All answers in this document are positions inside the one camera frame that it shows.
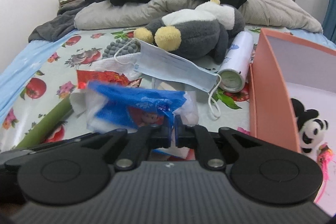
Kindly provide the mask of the blue face mask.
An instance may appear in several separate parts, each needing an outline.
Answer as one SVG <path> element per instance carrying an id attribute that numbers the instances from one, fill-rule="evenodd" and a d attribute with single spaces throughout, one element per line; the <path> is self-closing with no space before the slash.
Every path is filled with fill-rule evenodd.
<path id="1" fill-rule="evenodd" d="M 136 72 L 164 81 L 187 84 L 206 92 L 211 114 L 216 119 L 221 117 L 221 109 L 213 99 L 214 92 L 217 91 L 222 80 L 219 74 L 140 39 L 131 39 L 125 45 L 128 46 L 132 42 L 138 43 L 141 47 L 139 57 L 132 63 Z"/>

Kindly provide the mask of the light blue bed sheet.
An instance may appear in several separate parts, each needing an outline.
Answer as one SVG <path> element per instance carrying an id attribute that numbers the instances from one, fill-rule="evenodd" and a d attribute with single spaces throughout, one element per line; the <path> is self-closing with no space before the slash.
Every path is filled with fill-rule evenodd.
<path id="1" fill-rule="evenodd" d="M 71 31 L 56 42 L 30 42 L 1 73 L 1 122 L 5 120 L 25 84 L 76 31 Z"/>

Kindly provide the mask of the grey duvet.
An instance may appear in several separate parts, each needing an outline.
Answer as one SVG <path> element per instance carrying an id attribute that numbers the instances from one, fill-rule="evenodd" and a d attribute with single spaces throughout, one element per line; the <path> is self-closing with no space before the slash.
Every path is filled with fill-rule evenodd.
<path id="1" fill-rule="evenodd" d="M 234 15 L 229 7 L 200 0 L 151 0 L 122 6 L 103 1 L 79 11 L 74 25 L 78 30 L 136 27 L 179 10 L 205 10 L 208 7 L 224 12 L 229 18 Z M 247 0 L 238 11 L 246 24 L 323 32 L 321 23 L 292 0 Z"/>

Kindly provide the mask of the white spray can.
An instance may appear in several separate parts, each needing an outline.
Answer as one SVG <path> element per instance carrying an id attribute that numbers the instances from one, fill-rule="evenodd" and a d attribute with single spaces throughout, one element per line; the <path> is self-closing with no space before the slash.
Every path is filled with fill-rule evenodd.
<path id="1" fill-rule="evenodd" d="M 244 88 L 252 51 L 252 35 L 247 31 L 238 33 L 218 71 L 222 79 L 220 87 L 224 91 L 237 93 Z"/>

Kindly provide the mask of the small panda plush toy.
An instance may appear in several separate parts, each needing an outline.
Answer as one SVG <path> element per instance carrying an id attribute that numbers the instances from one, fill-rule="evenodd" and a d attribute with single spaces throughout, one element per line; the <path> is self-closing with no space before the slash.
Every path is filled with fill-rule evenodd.
<path id="1" fill-rule="evenodd" d="M 319 117 L 319 111 L 306 109 L 301 101 L 292 98 L 297 121 L 299 146 L 303 154 L 309 155 L 324 140 L 329 122 Z"/>

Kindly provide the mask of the large penguin plush toy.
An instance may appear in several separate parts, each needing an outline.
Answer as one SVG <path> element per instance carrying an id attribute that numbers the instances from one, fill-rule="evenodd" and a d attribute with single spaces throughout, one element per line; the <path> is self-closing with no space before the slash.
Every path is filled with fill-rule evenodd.
<path id="1" fill-rule="evenodd" d="M 244 31 L 245 20 L 234 6 L 210 0 L 152 20 L 134 31 L 134 38 L 188 60 L 209 55 L 222 63 L 233 38 Z"/>

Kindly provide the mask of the blue tissue pack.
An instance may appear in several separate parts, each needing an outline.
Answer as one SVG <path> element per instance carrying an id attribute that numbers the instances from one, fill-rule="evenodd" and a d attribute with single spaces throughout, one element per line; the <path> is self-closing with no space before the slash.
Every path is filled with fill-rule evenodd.
<path id="1" fill-rule="evenodd" d="M 199 120 L 193 91 L 90 82 L 70 95 L 70 104 L 88 130 L 101 134 L 119 127 L 133 133 L 142 126 L 162 125 L 165 119 L 173 129 L 177 115 L 187 124 Z"/>

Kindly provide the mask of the white sock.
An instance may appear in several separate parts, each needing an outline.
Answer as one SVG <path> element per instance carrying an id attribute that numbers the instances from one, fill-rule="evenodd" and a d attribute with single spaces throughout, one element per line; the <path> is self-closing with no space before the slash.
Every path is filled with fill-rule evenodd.
<path id="1" fill-rule="evenodd" d="M 140 57 L 140 53 L 131 53 L 123 56 L 117 56 L 116 58 L 110 57 L 95 61 L 90 66 L 90 71 L 98 72 L 115 72 L 120 76 L 124 75 L 128 80 L 132 81 L 141 77 L 142 73 L 134 70 L 135 63 Z"/>

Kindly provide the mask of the red packet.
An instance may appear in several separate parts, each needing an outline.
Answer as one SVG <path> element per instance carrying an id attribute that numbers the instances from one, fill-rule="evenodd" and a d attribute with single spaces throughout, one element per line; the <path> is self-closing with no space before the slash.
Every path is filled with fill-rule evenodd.
<path id="1" fill-rule="evenodd" d="M 124 74 L 120 75 L 116 72 L 110 71 L 81 71 L 77 70 L 78 89 L 85 89 L 87 83 L 98 81 L 105 84 L 117 84 L 121 86 L 135 86 L 139 87 L 142 78 L 138 77 L 135 80 L 129 80 Z"/>

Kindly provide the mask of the green plush toothbrush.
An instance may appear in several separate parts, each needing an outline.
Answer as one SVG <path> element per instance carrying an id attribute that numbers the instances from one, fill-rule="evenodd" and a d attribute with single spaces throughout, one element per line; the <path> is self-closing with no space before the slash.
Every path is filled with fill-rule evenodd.
<path id="1" fill-rule="evenodd" d="M 59 102 L 15 147 L 30 148 L 43 142 L 56 125 L 73 112 L 70 96 Z"/>

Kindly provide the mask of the dark grey blanket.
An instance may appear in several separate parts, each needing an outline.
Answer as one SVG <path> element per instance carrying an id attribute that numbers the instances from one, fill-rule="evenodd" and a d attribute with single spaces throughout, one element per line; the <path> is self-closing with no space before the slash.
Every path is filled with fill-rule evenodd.
<path id="1" fill-rule="evenodd" d="M 28 42 L 30 43 L 34 40 L 58 41 L 75 29 L 75 16 L 87 6 L 88 2 L 77 0 L 60 7 L 54 19 L 37 26 L 33 30 L 28 38 Z"/>

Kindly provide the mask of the cardboard box nightstand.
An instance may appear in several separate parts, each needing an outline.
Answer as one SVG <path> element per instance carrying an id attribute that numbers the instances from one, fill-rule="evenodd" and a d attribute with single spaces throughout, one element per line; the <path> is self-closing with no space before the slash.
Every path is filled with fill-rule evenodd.
<path id="1" fill-rule="evenodd" d="M 64 5 L 67 5 L 68 3 L 72 3 L 78 0 L 65 0 L 65 1 L 61 1 L 59 2 L 59 7 L 63 7 Z"/>

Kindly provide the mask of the orange cardboard box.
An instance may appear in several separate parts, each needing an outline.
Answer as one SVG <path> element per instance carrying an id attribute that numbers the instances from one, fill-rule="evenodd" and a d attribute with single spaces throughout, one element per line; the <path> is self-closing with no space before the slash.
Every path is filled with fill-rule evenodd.
<path id="1" fill-rule="evenodd" d="M 262 28 L 250 67 L 250 132 L 262 140 L 299 152 L 298 128 L 291 99 L 319 112 L 328 122 L 323 139 L 308 155 L 316 160 L 326 144 L 329 178 L 316 203 L 335 215 L 335 50 L 284 32 Z"/>

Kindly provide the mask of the floral plastic table cover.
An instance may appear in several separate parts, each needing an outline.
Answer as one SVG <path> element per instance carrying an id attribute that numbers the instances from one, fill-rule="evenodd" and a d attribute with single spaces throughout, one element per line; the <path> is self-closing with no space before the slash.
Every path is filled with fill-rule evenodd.
<path id="1" fill-rule="evenodd" d="M 30 131 L 62 100 L 77 92 L 85 81 L 155 88 L 159 80 L 175 89 L 198 93 L 200 122 L 208 128 L 224 124 L 241 127 L 256 136 L 265 137 L 257 107 L 262 95 L 286 95 L 284 85 L 261 87 L 252 69 L 248 85 L 239 95 L 220 92 L 222 114 L 219 119 L 209 111 L 208 93 L 217 82 L 219 67 L 205 57 L 196 68 L 186 69 L 186 75 L 160 73 L 158 79 L 141 74 L 134 66 L 137 53 L 113 56 L 108 49 L 114 42 L 127 43 L 133 28 L 97 31 L 72 31 L 54 43 L 31 42 L 1 74 L 1 151 L 15 148 Z M 79 72 L 84 80 L 78 79 Z"/>

